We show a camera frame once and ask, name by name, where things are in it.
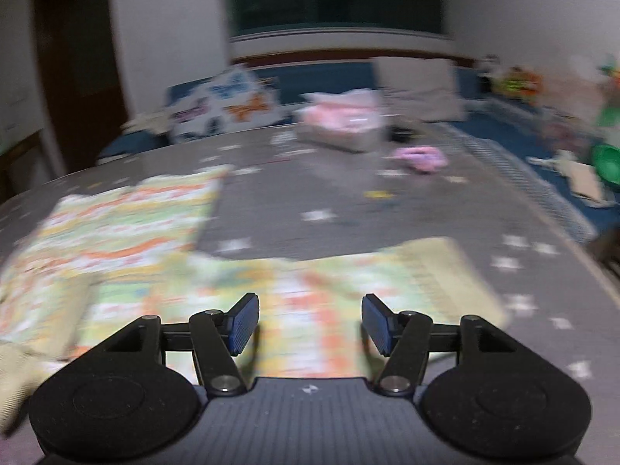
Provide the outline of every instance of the wooden trim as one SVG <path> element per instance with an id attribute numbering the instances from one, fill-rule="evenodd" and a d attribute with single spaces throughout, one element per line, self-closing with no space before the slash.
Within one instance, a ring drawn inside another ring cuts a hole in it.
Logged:
<path id="1" fill-rule="evenodd" d="M 460 55 L 441 54 L 440 52 L 407 51 L 400 49 L 317 49 L 314 51 L 275 52 L 274 54 L 250 55 L 233 59 L 233 63 L 245 63 L 250 68 L 258 66 L 276 66 L 289 63 L 310 61 L 334 61 L 370 59 L 380 55 L 393 57 L 421 57 L 423 59 L 452 59 L 458 66 L 472 68 L 475 59 Z"/>

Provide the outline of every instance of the blue gripper pad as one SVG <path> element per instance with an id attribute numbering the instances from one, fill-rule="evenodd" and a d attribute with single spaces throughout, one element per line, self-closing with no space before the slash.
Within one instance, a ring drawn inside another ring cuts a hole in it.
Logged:
<path id="1" fill-rule="evenodd" d="M 228 351 L 232 356 L 239 355 L 246 347 L 258 323 L 260 305 L 258 295 L 246 294 L 229 312 L 231 324 L 228 333 Z"/>
<path id="2" fill-rule="evenodd" d="M 394 313 L 375 295 L 367 294 L 362 299 L 362 325 L 370 335 L 379 353 L 389 357 L 394 349 L 392 323 Z"/>

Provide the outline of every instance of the pillow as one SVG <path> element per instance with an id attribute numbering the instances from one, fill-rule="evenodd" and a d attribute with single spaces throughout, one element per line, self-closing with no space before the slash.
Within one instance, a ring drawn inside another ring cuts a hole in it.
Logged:
<path id="1" fill-rule="evenodd" d="M 393 113 L 424 122 L 466 118 L 450 60 L 374 57 L 373 70 Z"/>

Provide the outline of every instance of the metal screw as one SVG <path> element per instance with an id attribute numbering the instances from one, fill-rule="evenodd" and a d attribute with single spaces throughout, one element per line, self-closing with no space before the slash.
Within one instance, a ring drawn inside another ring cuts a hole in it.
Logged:
<path id="1" fill-rule="evenodd" d="M 400 393 L 408 390 L 411 383 L 406 377 L 401 375 L 389 375 L 381 380 L 379 386 L 386 392 Z"/>
<path id="2" fill-rule="evenodd" d="M 219 375 L 211 380 L 211 386 L 221 392 L 231 392 L 241 386 L 241 381 L 233 375 Z"/>

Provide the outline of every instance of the door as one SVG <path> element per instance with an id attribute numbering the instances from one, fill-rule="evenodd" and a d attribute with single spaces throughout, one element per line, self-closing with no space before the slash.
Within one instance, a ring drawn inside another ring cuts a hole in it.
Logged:
<path id="1" fill-rule="evenodd" d="M 127 120 L 108 0 L 33 0 L 38 66 L 70 172 L 95 165 Z"/>

